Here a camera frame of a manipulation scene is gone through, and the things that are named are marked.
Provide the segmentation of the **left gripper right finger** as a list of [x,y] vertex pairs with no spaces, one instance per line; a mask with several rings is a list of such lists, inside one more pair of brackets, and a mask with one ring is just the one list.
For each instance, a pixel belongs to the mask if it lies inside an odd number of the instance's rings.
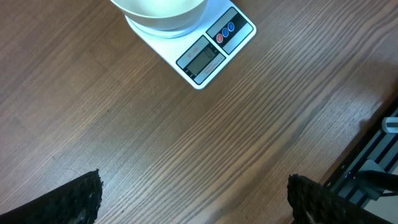
[[[363,189],[371,190],[370,192],[389,190],[395,195],[394,174],[356,174],[353,182]],[[296,223],[391,223],[303,175],[289,176],[287,193]]]

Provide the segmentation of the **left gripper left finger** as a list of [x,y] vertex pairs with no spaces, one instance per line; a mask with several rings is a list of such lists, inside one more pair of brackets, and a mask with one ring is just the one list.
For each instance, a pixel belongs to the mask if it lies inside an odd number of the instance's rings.
[[93,224],[103,194],[99,170],[82,176],[1,215],[1,223]]

